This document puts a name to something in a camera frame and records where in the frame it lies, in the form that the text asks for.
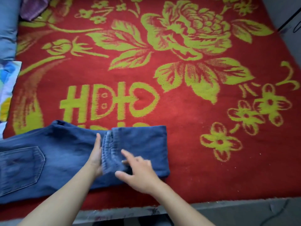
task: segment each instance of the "jeans back pocket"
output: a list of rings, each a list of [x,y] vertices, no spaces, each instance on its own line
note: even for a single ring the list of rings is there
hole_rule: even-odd
[[[44,164],[37,146],[0,152],[0,197],[35,184]]]

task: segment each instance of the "jeans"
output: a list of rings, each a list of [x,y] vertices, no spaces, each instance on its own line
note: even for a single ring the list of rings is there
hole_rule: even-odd
[[[96,133],[101,135],[103,176],[91,189],[118,185],[114,172],[126,171],[121,149],[151,160],[159,177],[170,174],[165,126],[79,128],[64,121],[0,141],[0,204],[53,194],[86,163]]]

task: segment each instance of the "hand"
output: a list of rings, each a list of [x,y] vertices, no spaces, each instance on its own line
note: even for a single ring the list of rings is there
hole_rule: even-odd
[[[127,183],[134,190],[144,194],[153,194],[160,183],[163,183],[151,166],[150,160],[144,160],[141,156],[134,157],[130,152],[121,150],[126,157],[125,163],[129,163],[133,175],[122,171],[116,171],[115,176],[121,181]]]
[[[97,133],[96,140],[94,143],[94,148],[86,163],[87,166],[90,166],[93,170],[95,170],[95,177],[102,175],[100,140],[101,140],[100,134]]]

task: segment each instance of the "person's left hand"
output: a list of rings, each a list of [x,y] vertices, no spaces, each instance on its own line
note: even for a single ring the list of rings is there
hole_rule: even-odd
[[[95,170],[96,177],[102,175],[101,147],[100,147],[100,134],[99,133],[96,134],[94,148],[93,148],[86,164],[91,166],[93,168],[93,170]]]

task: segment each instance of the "purple fabric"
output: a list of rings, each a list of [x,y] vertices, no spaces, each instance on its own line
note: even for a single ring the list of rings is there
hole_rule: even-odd
[[[23,0],[20,16],[24,20],[32,21],[48,6],[50,0]]]

